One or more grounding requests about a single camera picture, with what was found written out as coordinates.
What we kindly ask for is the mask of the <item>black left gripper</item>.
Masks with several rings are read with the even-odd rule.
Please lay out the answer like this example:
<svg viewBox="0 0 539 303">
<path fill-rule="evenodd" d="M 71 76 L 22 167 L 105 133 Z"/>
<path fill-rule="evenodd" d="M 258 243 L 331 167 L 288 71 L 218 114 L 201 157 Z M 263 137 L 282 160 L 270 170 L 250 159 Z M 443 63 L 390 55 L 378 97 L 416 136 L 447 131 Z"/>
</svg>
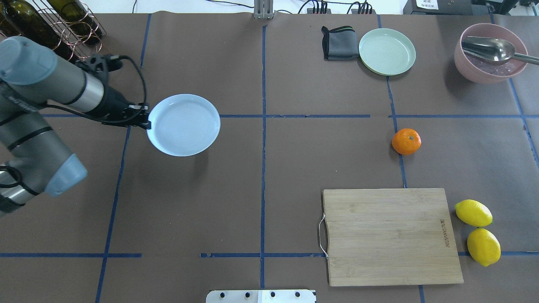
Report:
<svg viewBox="0 0 539 303">
<path fill-rule="evenodd" d="M 110 126 L 134 126 L 151 129 L 148 104 L 135 105 L 123 94 L 110 86 L 104 87 L 104 95 L 98 106 L 89 111 L 89 116 Z"/>
</svg>

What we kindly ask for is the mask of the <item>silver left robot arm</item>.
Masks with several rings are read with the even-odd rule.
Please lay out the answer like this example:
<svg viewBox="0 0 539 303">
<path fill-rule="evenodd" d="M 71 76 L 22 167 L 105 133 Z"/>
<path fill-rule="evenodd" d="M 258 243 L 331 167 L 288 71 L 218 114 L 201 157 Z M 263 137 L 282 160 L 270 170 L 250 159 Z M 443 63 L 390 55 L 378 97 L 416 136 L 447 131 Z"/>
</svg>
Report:
<svg viewBox="0 0 539 303">
<path fill-rule="evenodd" d="M 1 164 L 1 215 L 46 192 L 59 196 L 88 174 L 77 155 L 44 119 L 59 109 L 108 126 L 151 129 L 147 89 L 129 102 L 109 85 L 125 55 L 93 54 L 75 63 L 22 36 L 2 40 L 0 139 L 13 158 Z"/>
</svg>

